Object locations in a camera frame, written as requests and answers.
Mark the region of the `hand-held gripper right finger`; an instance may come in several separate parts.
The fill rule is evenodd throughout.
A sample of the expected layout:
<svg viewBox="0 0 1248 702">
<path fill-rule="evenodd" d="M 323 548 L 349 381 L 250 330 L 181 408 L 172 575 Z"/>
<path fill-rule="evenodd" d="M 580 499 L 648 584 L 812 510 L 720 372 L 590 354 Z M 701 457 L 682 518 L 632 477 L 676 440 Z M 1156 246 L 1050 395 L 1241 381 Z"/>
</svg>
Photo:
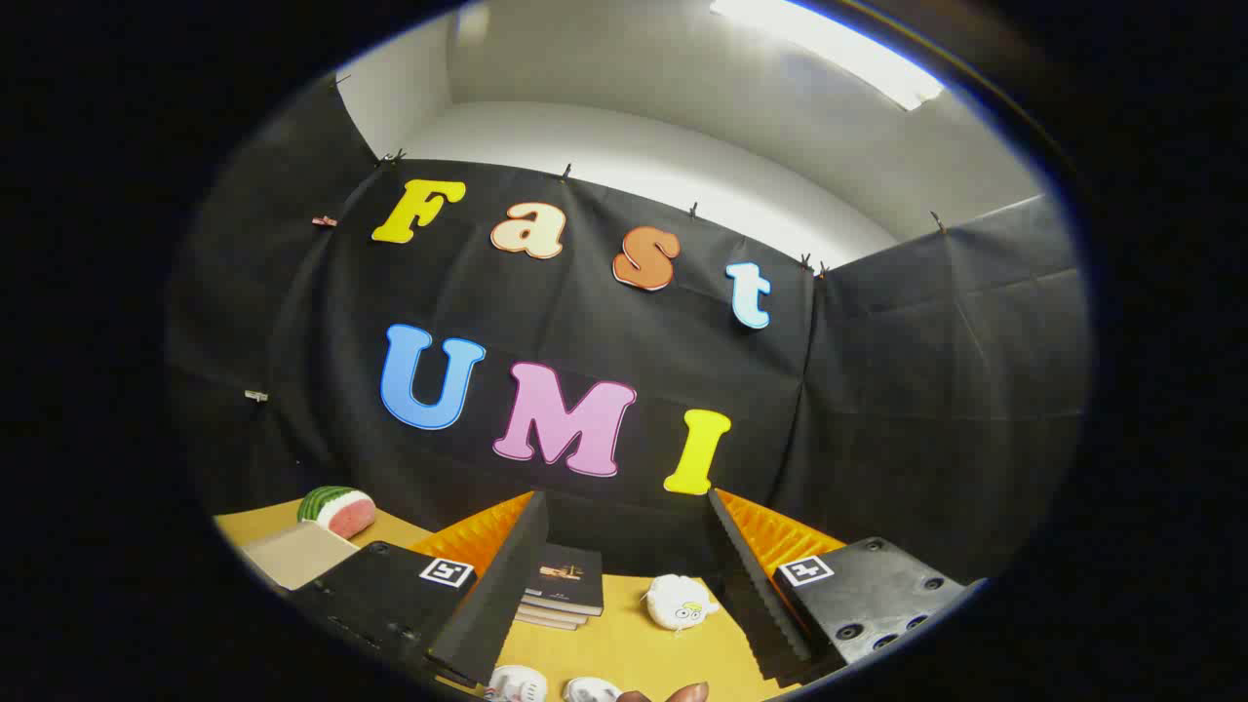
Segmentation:
<svg viewBox="0 0 1248 702">
<path fill-rule="evenodd" d="M 719 597 L 781 687 L 879 657 L 977 588 L 879 536 L 845 543 L 723 488 L 708 501 Z"/>
</svg>

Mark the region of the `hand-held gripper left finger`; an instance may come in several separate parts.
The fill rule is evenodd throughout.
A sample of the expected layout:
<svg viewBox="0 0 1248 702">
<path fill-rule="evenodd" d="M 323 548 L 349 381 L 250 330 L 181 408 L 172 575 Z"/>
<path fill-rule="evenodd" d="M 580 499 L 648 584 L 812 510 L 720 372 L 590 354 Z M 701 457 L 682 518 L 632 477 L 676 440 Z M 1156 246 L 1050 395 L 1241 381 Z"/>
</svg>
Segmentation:
<svg viewBox="0 0 1248 702">
<path fill-rule="evenodd" d="M 295 588 L 295 610 L 414 680 L 485 685 L 547 545 L 530 490 L 403 547 L 374 540 Z"/>
</svg>

